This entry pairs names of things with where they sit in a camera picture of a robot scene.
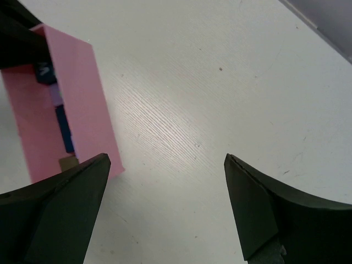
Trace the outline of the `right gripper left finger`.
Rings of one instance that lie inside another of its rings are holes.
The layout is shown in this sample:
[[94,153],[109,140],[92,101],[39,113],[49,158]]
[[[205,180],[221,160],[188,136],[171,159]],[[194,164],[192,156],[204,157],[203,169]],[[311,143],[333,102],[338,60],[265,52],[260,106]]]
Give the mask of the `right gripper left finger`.
[[1,194],[1,263],[83,263],[110,167],[101,153]]

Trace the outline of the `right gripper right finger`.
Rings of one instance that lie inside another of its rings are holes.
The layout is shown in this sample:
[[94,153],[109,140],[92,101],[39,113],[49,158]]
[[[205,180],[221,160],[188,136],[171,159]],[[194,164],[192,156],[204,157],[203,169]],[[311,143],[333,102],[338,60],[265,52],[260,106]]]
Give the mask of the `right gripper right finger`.
[[225,178],[248,263],[351,263],[351,205],[308,194],[234,155]]

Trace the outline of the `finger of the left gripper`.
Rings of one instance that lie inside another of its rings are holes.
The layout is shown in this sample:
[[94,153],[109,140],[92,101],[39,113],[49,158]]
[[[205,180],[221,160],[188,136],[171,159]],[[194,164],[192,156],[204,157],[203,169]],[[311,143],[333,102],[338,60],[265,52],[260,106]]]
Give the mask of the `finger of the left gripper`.
[[1,1],[2,69],[50,60],[46,39],[31,31],[40,24],[19,1]]

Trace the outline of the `small dark blue cube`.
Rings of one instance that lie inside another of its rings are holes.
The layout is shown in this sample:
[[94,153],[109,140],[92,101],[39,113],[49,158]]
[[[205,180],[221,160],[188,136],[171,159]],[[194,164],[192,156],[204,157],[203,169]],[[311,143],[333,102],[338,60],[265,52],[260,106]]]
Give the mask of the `small dark blue cube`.
[[38,83],[52,85],[57,82],[52,62],[39,62],[35,63],[33,66]]

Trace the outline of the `pink plastic box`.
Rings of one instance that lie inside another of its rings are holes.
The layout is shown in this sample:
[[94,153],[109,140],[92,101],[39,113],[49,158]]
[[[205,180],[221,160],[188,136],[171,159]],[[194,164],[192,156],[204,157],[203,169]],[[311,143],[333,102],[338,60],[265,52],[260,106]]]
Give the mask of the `pink plastic box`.
[[[124,171],[92,46],[48,25],[33,32],[43,36],[56,72],[58,87],[80,162],[99,153],[111,160],[109,176]],[[32,65],[1,72],[32,182],[61,172],[67,157],[48,86],[37,82]]]

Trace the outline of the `olive grey cube block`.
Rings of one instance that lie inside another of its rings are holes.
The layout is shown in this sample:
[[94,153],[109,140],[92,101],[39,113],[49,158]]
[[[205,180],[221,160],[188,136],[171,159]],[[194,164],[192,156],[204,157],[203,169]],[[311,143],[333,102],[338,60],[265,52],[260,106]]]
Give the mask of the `olive grey cube block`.
[[61,172],[65,172],[79,164],[78,159],[75,156],[64,157],[59,160]]

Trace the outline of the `purple cube block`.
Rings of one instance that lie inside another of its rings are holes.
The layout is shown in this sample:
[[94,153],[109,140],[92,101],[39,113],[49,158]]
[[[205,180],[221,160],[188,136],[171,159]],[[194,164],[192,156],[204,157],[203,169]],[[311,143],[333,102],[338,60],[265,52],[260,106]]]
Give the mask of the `purple cube block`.
[[51,96],[52,103],[55,107],[61,106],[63,104],[63,99],[62,95],[60,92],[60,89],[58,87],[58,84],[52,84],[49,86],[49,92]]

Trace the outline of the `long dark blue block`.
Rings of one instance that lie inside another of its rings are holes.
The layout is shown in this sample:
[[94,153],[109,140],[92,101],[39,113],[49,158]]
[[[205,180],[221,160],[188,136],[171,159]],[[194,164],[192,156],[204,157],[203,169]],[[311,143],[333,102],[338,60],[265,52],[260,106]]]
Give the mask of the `long dark blue block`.
[[74,152],[74,146],[72,143],[72,134],[70,131],[70,127],[67,121],[67,117],[65,115],[64,106],[60,105],[55,108],[56,117],[58,120],[61,136],[64,142],[64,147],[67,153]]

